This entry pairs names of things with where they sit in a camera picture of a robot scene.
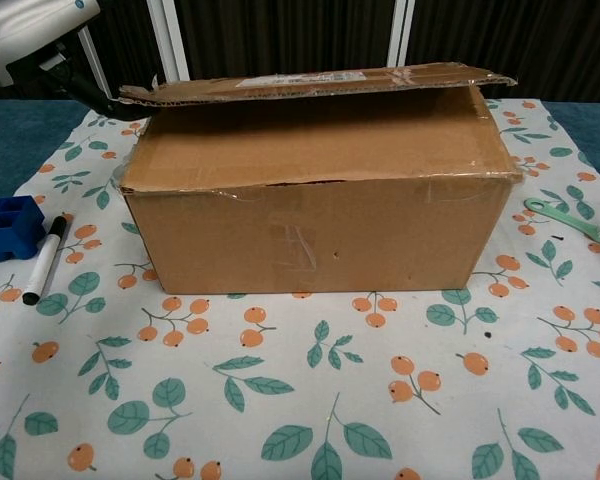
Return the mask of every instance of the blue plastic block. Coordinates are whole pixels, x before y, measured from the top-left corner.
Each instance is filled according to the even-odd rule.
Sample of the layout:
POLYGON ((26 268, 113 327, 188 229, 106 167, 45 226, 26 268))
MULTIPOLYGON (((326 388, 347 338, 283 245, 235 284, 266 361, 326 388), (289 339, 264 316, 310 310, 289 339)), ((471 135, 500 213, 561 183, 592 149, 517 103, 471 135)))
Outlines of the blue plastic block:
POLYGON ((43 221, 32 197, 0 198, 0 262, 35 256, 37 243, 45 236, 43 221))

